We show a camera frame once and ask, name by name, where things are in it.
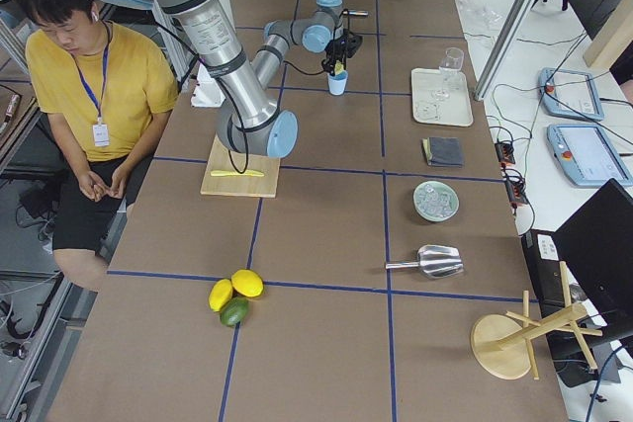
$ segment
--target drinking glass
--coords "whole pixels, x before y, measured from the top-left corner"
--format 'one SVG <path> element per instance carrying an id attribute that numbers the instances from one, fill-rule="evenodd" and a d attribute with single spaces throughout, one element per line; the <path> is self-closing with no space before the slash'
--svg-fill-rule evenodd
<path id="1" fill-rule="evenodd" d="M 450 98 L 451 80 L 462 70 L 464 65 L 464 51 L 459 48 L 450 47 L 439 63 L 439 70 L 442 73 L 442 84 L 440 89 L 433 91 L 433 97 L 439 101 Z"/>

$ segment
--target bowl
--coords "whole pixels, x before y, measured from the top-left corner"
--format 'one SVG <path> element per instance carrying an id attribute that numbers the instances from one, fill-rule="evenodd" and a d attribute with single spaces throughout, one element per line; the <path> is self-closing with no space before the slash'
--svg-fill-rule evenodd
<path id="1" fill-rule="evenodd" d="M 413 191 L 413 205 L 417 213 L 432 222 L 445 221 L 459 208 L 455 190 L 442 182 L 422 182 Z"/>

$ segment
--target white tray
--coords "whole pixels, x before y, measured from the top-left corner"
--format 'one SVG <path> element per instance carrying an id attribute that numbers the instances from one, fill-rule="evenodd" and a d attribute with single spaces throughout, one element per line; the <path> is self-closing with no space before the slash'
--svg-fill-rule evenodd
<path id="1" fill-rule="evenodd" d="M 424 124 L 471 125 L 473 112 L 464 73 L 456 73 L 451 79 L 450 97 L 439 101 L 432 93 L 440 89 L 441 83 L 442 75 L 438 69 L 416 68 L 411 71 L 413 118 Z"/>

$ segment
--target lemon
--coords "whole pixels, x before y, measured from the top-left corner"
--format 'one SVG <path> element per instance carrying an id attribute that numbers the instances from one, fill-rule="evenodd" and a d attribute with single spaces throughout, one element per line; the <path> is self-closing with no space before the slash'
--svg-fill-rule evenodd
<path id="1" fill-rule="evenodd" d="M 220 312 L 222 325 L 235 326 L 248 313 L 248 300 L 243 296 L 235 296 Z"/>
<path id="2" fill-rule="evenodd" d="M 213 311 L 220 311 L 233 296 L 233 285 L 229 279 L 217 281 L 209 294 L 209 307 Z"/>
<path id="3" fill-rule="evenodd" d="M 230 277 L 233 287 L 244 296 L 259 296 L 264 292 L 264 283 L 255 272 L 240 269 Z"/>

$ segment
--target man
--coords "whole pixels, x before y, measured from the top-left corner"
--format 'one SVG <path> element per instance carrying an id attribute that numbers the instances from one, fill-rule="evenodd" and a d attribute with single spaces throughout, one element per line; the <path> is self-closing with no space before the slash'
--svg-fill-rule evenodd
<path id="1" fill-rule="evenodd" d="M 27 62 L 72 170 L 53 256 L 68 280 L 96 292 L 107 269 L 101 237 L 122 198 L 128 211 L 135 202 L 178 94 L 175 78 L 150 39 L 101 21 L 94 0 L 17 2 L 41 28 L 27 41 Z"/>

